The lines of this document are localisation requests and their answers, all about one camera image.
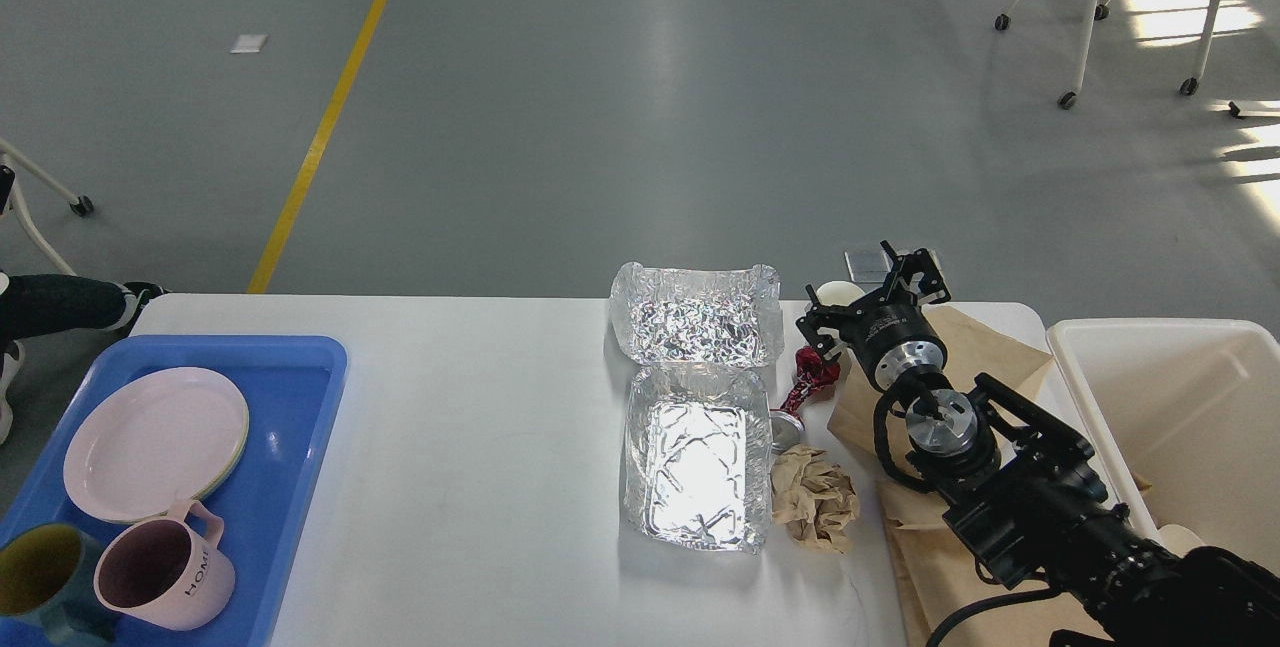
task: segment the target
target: yellow floor line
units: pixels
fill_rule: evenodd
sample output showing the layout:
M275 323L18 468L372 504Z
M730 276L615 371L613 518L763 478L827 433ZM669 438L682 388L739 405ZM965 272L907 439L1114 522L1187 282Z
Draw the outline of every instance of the yellow floor line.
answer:
M347 95L356 81L360 63L365 59L365 51L369 50L369 42L374 38L374 31L378 29L378 22L385 6L387 0L374 0L369 5L369 14L365 15L365 23L360 28L360 36L356 37L356 45L347 55L347 64L342 68L342 76L338 77L338 86L333 88L333 96L329 97L329 106L325 108L324 117L320 118L316 135L311 138L307 156L303 158L302 167L298 168L298 176L293 178L293 188L289 190L289 196L284 200L284 209L275 219L271 237L268 238L262 256L257 260L253 279L248 283L248 293L251 295L266 292L268 284L271 283L275 265L280 261L280 254L289 241L289 233L293 232L293 223L297 222L298 213L302 210L302 201L307 199L307 190L311 188L311 181L320 167L320 158L324 156L324 150L329 146L329 137L333 136L333 128L338 123L338 117L342 115L342 108L347 104Z

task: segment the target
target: blue tray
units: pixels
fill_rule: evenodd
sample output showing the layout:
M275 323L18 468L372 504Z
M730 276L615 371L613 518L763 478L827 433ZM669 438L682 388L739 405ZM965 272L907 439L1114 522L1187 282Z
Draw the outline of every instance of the blue tray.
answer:
M122 616L120 647L261 647L284 597L293 552L338 411L347 352L328 337L142 336L123 340L90 368L31 477L0 521L0 545L47 521L68 521L102 543L124 530L92 519L67 497L63 459L84 418L109 395L152 372L219 372L248 402L244 454L205 505L227 521L219 550L236 566L236 591L220 615L191 632ZM0 644L46 646L45 634L0 619Z

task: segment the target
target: teal mug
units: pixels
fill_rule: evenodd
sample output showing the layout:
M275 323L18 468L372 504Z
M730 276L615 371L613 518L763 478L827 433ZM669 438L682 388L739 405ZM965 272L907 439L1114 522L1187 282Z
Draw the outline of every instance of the teal mug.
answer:
M119 614L93 593L102 546L69 524L28 529L0 550L0 616L45 629L60 647L104 647Z

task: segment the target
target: mug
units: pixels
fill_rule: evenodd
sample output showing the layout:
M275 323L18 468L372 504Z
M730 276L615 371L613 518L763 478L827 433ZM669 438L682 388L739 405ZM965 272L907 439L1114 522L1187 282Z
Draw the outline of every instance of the mug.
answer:
M63 523L42 524L0 550L0 616L45 629L64 647L104 647L120 615L93 596L97 539Z
M205 537L187 524L205 520ZM236 587L236 569L218 551L223 520L195 500L124 529L93 573L104 605L165 629L196 629L218 616Z

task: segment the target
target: mug handle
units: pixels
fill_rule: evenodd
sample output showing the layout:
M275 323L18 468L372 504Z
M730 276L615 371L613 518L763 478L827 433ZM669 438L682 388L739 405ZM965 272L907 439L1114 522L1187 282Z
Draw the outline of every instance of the mug handle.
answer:
M223 518L209 511L200 500L184 500L169 507L169 512L165 515L169 519L175 519L178 521L187 521L187 515L196 515L197 518L205 520L205 542L209 546L218 548L218 542L223 538L224 523Z
M67 605L54 605L40 615L49 641L60 647L109 647L115 630L109 624L92 624L72 614Z

